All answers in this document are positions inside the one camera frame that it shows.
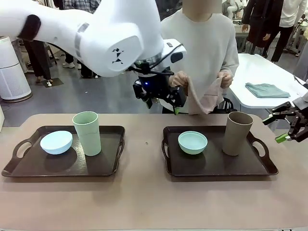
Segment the cup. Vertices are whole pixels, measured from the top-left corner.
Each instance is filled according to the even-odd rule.
[[[101,137],[98,115],[95,112],[82,112],[73,117],[74,127],[85,155],[95,156],[101,152]]]
[[[237,156],[254,120],[243,112],[232,112],[228,116],[222,150],[225,154]]]

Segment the green cup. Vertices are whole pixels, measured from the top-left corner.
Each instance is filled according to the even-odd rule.
[[[101,137],[98,115],[95,112],[82,112],[73,117],[74,127],[85,155],[95,156],[101,152]]]

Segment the bowl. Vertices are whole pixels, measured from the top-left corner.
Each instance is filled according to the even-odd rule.
[[[41,148],[52,155],[65,153],[73,142],[73,135],[68,131],[56,131],[48,134],[40,141]]]
[[[190,155],[200,154],[207,146],[207,138],[195,131],[186,131],[180,134],[178,141],[180,148]]]

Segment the beige tabletop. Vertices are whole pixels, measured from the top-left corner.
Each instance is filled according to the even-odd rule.
[[[73,115],[29,118],[0,145],[0,168],[17,143]],[[0,227],[19,230],[277,229],[308,226],[308,173],[254,117],[279,174],[267,181],[175,182],[161,150],[166,126],[225,125],[226,115],[100,115],[126,129],[118,172],[110,178],[0,179]]]

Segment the pants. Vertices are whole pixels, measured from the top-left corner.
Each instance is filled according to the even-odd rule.
[[[308,42],[300,53],[300,57],[293,74],[303,81],[308,80]]]
[[[246,54],[250,53],[250,51],[252,50],[252,47],[253,47],[253,46],[254,46],[254,45],[253,45],[251,42],[247,41],[247,42],[246,42],[246,46],[245,46],[245,53],[246,53]],[[263,50],[264,50],[264,48],[256,47],[256,49],[255,49],[255,54],[262,55]]]
[[[49,70],[49,63],[47,58],[45,46],[43,42],[40,41],[25,41],[24,40],[25,48],[28,52],[29,59],[36,77],[43,76],[44,79],[50,80],[50,70]]]
[[[273,54],[273,57],[271,59],[272,62],[278,62],[282,55],[283,49],[288,44],[288,40],[289,40],[290,35],[292,34],[292,31],[293,31],[293,26],[292,27],[278,27],[274,29],[272,34],[270,35],[269,42],[264,48],[263,55],[266,55],[271,43],[274,41],[274,39],[280,32],[280,38],[278,40],[275,53]]]
[[[65,61],[68,64],[71,64],[74,61],[74,57],[70,55],[69,53],[65,53]],[[83,63],[81,63],[79,60],[77,61],[78,64],[81,64],[81,75],[85,78],[90,78],[92,76],[95,76],[96,74],[92,72],[90,69],[87,68]]]

